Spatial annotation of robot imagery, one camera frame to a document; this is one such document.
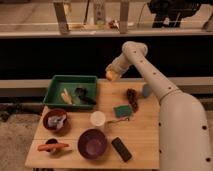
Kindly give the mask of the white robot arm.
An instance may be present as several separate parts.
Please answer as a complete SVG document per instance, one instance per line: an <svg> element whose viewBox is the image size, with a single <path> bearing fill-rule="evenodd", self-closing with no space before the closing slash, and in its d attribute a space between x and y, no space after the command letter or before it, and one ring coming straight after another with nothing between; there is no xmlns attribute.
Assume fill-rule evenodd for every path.
<svg viewBox="0 0 213 171"><path fill-rule="evenodd" d="M147 59L144 43L127 41L106 68L106 78L119 79L134 65L157 97L159 111L159 171L213 171L206 112L201 102L183 92Z"/></svg>

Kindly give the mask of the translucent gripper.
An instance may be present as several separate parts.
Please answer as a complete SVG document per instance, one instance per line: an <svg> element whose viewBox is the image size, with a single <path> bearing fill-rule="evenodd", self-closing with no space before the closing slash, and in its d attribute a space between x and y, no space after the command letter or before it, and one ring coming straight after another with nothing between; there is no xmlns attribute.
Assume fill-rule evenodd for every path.
<svg viewBox="0 0 213 171"><path fill-rule="evenodd" d="M120 78L120 75L113 70L113 68L112 68L111 65L108 65L107 68L105 69L105 71L106 72L112 72L112 74L113 74L113 81L116 81L116 80L118 80Z"/></svg>

